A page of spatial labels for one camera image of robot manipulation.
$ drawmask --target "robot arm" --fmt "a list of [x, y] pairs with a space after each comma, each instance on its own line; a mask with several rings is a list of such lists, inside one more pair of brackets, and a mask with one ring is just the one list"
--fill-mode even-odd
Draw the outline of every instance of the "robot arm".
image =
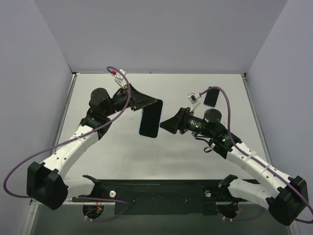
[[222, 114], [216, 109], [207, 110], [204, 118], [201, 119], [194, 117], [194, 112], [190, 108], [180, 108], [174, 117], [162, 122], [160, 127], [172, 134], [176, 134], [177, 131], [184, 134], [189, 130], [195, 133], [195, 136], [202, 135], [210, 138], [208, 143], [213, 151], [241, 167], [260, 183], [254, 185], [238, 179], [234, 175], [229, 175], [219, 183], [219, 188], [224, 189], [233, 197], [251, 201], [268, 209], [277, 221], [284, 225], [290, 225], [306, 205], [268, 169], [295, 187], [308, 200], [306, 182], [300, 176], [292, 178], [277, 170], [251, 151], [237, 136], [230, 133], [237, 147], [249, 155], [246, 156], [240, 152], [230, 140], [228, 130], [220, 123], [221, 118]]
[[[157, 102], [156, 98], [138, 92], [131, 84], [130, 87], [128, 107], [133, 111]], [[111, 124], [96, 129], [110, 122], [108, 116], [124, 108], [127, 97], [126, 87], [121, 87], [112, 98], [105, 89], [95, 89], [91, 93], [87, 116], [81, 120], [70, 138], [75, 140], [62, 146], [40, 164], [33, 162], [28, 167], [27, 195], [53, 210], [59, 208], [67, 198], [89, 195], [94, 188], [92, 180], [83, 175], [80, 178], [66, 179], [66, 174], [82, 154], [106, 134]]]

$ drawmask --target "phone screen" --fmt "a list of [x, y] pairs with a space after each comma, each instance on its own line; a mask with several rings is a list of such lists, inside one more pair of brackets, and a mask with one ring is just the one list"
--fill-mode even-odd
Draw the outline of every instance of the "phone screen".
[[160, 126], [163, 101], [158, 99], [156, 103], [142, 109], [139, 134], [156, 138]]
[[219, 97], [219, 93], [220, 93], [220, 90], [217, 90], [217, 89], [209, 90], [206, 93], [206, 96], [205, 96], [203, 103], [207, 106], [214, 108], [216, 105], [216, 102], [217, 102], [217, 98]]

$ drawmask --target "smartphone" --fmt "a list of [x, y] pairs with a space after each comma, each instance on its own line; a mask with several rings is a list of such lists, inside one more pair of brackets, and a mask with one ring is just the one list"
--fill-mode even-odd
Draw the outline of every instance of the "smartphone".
[[139, 134], [150, 138], [156, 138], [160, 126], [163, 101], [158, 99], [156, 103], [142, 109]]
[[219, 93], [220, 93], [220, 90], [217, 90], [217, 89], [209, 90], [206, 93], [206, 96], [205, 96], [203, 103], [207, 106], [214, 108], [216, 105], [216, 102], [217, 102], [217, 98], [219, 97]]

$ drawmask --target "white cable clip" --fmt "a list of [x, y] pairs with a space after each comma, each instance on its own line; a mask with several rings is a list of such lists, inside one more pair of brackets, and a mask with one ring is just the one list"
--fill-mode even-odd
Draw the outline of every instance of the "white cable clip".
[[247, 161], [249, 161], [251, 159], [251, 157], [254, 157], [256, 155], [256, 152], [255, 151], [252, 151], [249, 156], [246, 157], [245, 159], [245, 163], [247, 163]]
[[192, 104], [191, 109], [190, 109], [190, 112], [192, 113], [201, 104], [201, 102], [198, 101], [198, 99], [201, 97], [201, 95], [200, 95], [200, 93], [196, 93], [196, 94], [191, 93], [187, 97]]
[[[120, 69], [119, 70], [122, 74], [126, 74], [126, 71], [125, 70], [123, 70], [123, 69]], [[112, 72], [112, 76], [114, 76], [114, 79], [115, 79], [115, 82], [120, 86], [120, 88], [123, 88], [124, 89], [124, 87], [123, 87], [123, 85], [122, 85], [122, 82], [123, 82], [123, 80], [124, 80], [124, 78], [118, 73], [118, 72], [116, 72], [116, 71], [113, 71]]]
[[264, 173], [265, 171], [267, 171], [270, 166], [271, 166], [271, 164], [267, 164], [267, 166], [264, 167], [264, 169], [262, 170], [262, 172], [260, 173], [260, 175], [263, 175], [263, 173]]

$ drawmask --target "white table surface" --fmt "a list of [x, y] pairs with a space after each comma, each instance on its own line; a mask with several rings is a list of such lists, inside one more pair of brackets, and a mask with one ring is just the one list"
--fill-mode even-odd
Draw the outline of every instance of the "white table surface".
[[[239, 74], [128, 74], [140, 92], [162, 99], [161, 121], [190, 106], [187, 95], [220, 86], [231, 105], [231, 131], [266, 160], [246, 90]], [[107, 74], [78, 74], [60, 141], [67, 140], [86, 116], [91, 92], [98, 87], [112, 96], [119, 88]], [[217, 109], [226, 125], [226, 102], [220, 93]], [[207, 106], [201, 104], [195, 116], [203, 117]], [[223, 179], [229, 174], [242, 179], [252, 177], [218, 154], [204, 153], [206, 143], [196, 141], [191, 132], [170, 134], [160, 129], [155, 139], [138, 133], [141, 111], [127, 109], [107, 134], [90, 147], [68, 172], [66, 178], [88, 174], [97, 179]]]

